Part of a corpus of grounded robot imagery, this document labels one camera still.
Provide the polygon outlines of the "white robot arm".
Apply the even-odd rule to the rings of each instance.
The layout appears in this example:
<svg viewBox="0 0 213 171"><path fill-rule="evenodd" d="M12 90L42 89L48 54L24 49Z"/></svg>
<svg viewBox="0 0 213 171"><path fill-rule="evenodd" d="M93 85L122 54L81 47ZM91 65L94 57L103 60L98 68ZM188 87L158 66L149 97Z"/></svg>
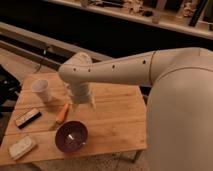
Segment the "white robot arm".
<svg viewBox="0 0 213 171"><path fill-rule="evenodd" d="M150 171L213 171L213 50L155 50L98 63L80 52L59 75L77 104L91 99L91 82L149 87Z"/></svg>

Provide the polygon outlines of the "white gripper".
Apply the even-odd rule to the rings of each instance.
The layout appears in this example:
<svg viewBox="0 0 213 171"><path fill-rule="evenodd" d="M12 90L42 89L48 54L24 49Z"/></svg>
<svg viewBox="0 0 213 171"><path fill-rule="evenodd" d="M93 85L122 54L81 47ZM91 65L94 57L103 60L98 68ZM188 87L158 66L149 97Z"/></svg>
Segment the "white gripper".
<svg viewBox="0 0 213 171"><path fill-rule="evenodd" d="M66 84L68 94L73 103L70 108L73 112L77 110L78 104L89 103L92 109L96 109L95 101L92 99L92 91L89 83Z"/></svg>

